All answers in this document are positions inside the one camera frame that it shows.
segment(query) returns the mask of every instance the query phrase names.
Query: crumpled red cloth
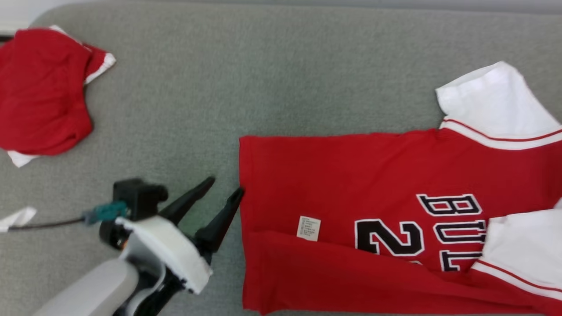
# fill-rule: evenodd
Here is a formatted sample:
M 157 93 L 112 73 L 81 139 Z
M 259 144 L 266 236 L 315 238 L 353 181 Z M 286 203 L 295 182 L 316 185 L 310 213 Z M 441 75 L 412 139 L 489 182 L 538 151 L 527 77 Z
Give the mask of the crumpled red cloth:
M 84 85 L 114 63 L 57 26 L 18 31 L 0 47 L 0 148 L 17 166 L 73 148 L 92 132 Z

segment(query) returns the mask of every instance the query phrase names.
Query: white care tag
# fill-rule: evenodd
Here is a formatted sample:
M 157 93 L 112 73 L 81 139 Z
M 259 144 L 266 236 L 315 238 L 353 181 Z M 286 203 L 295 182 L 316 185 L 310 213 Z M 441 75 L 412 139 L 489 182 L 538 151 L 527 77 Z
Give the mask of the white care tag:
M 0 220 L 0 233 L 5 233 L 12 226 L 23 226 L 37 214 L 33 207 L 26 207 Z
M 297 237 L 310 241 L 318 241 L 320 233 L 320 220 L 312 217 L 301 216 L 298 221 Z

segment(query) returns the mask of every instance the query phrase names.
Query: black cable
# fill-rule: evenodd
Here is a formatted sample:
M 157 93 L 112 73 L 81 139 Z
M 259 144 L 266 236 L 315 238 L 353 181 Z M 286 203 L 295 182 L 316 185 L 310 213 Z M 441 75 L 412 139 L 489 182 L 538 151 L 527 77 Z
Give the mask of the black cable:
M 8 231 L 9 232 L 12 232 L 12 231 L 29 231 L 29 230 L 32 230 L 32 229 L 54 228 L 54 227 L 78 224 L 78 223 L 83 223 L 83 222 L 84 222 L 84 217 L 80 217 L 80 218 L 76 218 L 76 219 L 66 220 L 66 221 L 63 221 L 63 222 L 37 224 L 37 225 L 26 225 L 26 226 L 12 226 L 12 227 L 8 228 Z

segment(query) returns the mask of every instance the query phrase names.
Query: gray fabric surface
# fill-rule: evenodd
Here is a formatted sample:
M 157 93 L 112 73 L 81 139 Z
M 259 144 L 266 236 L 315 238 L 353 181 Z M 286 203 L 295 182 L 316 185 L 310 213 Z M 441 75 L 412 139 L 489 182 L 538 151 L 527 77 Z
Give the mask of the gray fabric surface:
M 31 205 L 35 222 L 72 218 L 127 177 L 166 184 L 176 198 L 214 174 L 183 223 L 193 232 L 237 187 L 239 136 L 434 128 L 442 113 L 433 90 L 500 60 L 562 119 L 561 16 L 97 3 L 35 23 L 51 24 L 113 52 L 117 64 L 88 87 L 95 130 L 75 149 L 22 169 L 0 155 L 0 217 Z M 30 315 L 116 255 L 94 228 L 0 236 L 0 314 Z M 175 296 L 162 315 L 255 314 L 242 310 L 239 217 L 213 264 L 204 293 Z

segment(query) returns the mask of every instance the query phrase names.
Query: white sleeve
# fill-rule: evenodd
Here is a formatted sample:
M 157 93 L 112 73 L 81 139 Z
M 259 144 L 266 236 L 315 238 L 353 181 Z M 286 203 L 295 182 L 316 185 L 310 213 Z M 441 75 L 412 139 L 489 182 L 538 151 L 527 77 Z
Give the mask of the white sleeve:
M 523 76 L 505 62 L 468 73 L 436 92 L 446 114 L 441 128 L 465 127 L 466 131 L 457 131 L 470 138 L 474 137 L 468 130 L 489 139 L 521 141 L 549 136 L 561 129 Z
M 490 219 L 472 269 L 562 303 L 562 209 Z

